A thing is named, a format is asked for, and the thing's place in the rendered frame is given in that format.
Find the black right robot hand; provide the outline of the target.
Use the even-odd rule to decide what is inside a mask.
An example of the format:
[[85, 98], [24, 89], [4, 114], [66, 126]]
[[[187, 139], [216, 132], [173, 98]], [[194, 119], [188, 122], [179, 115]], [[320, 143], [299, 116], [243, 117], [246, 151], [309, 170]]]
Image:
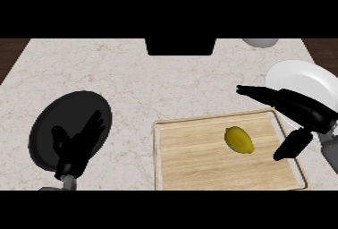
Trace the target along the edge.
[[325, 148], [338, 148], [338, 134], [334, 134], [338, 129], [338, 113], [317, 99], [293, 90], [275, 90], [268, 87], [238, 85], [237, 92], [274, 107], [300, 124], [300, 128], [290, 133], [275, 151], [274, 159], [277, 161], [297, 158], [314, 141], [314, 132], [320, 134]]

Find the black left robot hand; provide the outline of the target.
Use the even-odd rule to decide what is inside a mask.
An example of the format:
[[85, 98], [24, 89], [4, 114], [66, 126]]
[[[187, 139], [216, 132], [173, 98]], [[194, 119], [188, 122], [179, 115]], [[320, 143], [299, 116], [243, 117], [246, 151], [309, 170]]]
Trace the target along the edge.
[[100, 110], [95, 111], [82, 132], [73, 137], [61, 126], [52, 128], [54, 150], [60, 156], [55, 175], [58, 180], [67, 175], [75, 178], [82, 176], [106, 128]]

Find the white round plate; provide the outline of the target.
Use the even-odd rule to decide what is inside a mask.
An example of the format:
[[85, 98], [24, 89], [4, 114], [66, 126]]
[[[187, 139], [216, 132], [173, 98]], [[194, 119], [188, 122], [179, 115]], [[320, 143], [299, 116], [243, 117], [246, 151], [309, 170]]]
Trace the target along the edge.
[[300, 60], [278, 62], [268, 72], [266, 87], [302, 93], [338, 113], [338, 78], [320, 65]]

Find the black round plate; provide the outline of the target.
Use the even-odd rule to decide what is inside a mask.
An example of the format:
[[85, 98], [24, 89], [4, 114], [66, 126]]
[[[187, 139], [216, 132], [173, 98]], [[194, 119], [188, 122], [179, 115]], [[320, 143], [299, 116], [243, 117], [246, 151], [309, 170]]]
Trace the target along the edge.
[[95, 155], [106, 144], [113, 125], [113, 111], [107, 99], [92, 91], [75, 91], [58, 98], [41, 113], [32, 127], [29, 149], [32, 160], [45, 171], [57, 171], [60, 160], [54, 150], [52, 128], [61, 126], [73, 137], [83, 130], [97, 110], [103, 113], [107, 128], [95, 144]]

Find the yellow lemon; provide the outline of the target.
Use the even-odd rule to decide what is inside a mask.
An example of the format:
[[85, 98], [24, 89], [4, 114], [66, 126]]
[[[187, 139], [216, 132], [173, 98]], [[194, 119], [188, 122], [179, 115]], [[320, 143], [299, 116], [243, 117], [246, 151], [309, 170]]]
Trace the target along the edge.
[[252, 154], [256, 151], [252, 138], [246, 130], [238, 126], [227, 129], [225, 141], [231, 149], [241, 154]]

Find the wooden tray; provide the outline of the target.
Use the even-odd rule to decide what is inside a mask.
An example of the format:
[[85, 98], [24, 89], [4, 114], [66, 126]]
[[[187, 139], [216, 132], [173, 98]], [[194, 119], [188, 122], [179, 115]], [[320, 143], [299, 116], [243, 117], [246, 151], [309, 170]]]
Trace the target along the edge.
[[[255, 142], [252, 154], [227, 144], [227, 129], [238, 126]], [[308, 191], [305, 169], [294, 159], [277, 161], [287, 138], [274, 109], [154, 123], [156, 189]]]

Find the grey rounded object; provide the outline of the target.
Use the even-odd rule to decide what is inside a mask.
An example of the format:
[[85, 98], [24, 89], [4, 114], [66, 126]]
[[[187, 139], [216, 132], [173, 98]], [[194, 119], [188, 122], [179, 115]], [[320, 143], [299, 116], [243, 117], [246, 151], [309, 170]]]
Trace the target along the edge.
[[259, 47], [259, 48], [269, 48], [274, 47], [275, 44], [278, 43], [277, 38], [246, 38], [244, 42], [252, 46], [252, 47]]

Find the black box appliance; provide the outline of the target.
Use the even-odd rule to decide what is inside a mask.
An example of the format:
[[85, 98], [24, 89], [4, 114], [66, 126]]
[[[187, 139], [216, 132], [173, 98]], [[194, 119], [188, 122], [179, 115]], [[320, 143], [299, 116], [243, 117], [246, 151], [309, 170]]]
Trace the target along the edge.
[[150, 55], [212, 55], [215, 38], [148, 38], [145, 40]]

